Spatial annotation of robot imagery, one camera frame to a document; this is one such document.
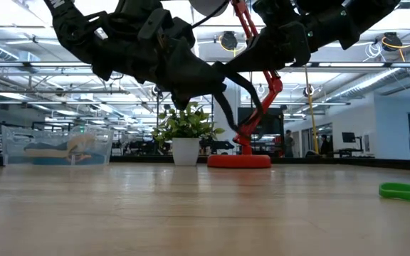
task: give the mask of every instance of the potted plant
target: potted plant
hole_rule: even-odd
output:
[[[190,102],[185,111],[164,111],[158,118],[162,120],[152,135],[159,145],[172,141],[174,162],[177,166],[195,166],[199,157],[200,138],[221,134],[224,129],[214,129],[214,122],[209,122],[210,114],[204,113],[197,102]]]

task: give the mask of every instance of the white flower pot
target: white flower pot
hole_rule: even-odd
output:
[[[174,138],[172,149],[175,165],[196,166],[199,147],[199,138]]]

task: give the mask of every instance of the green leaves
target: green leaves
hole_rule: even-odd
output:
[[[207,122],[210,114],[205,113],[203,106],[199,107],[197,102],[190,102],[185,111],[170,109],[159,114],[158,118],[163,121],[154,129],[152,135],[160,144],[173,138],[216,139],[216,134],[225,132],[221,128],[214,130],[214,123]]]

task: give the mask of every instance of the yellow pole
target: yellow pole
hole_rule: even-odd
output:
[[[312,109],[312,98],[310,92],[311,90],[311,85],[310,81],[308,80],[308,67],[305,65],[305,75],[306,75],[306,93],[307,93],[307,100],[310,104],[310,111],[311,111],[311,120],[312,120],[312,135],[314,136],[313,141],[314,141],[314,150],[316,151],[317,154],[319,154],[319,145],[317,144],[317,130],[316,130],[316,123],[314,120],[314,110]]]

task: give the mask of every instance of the plastic bin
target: plastic bin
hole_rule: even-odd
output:
[[[96,127],[50,132],[3,126],[4,165],[106,165],[110,160],[112,138],[112,130]]]

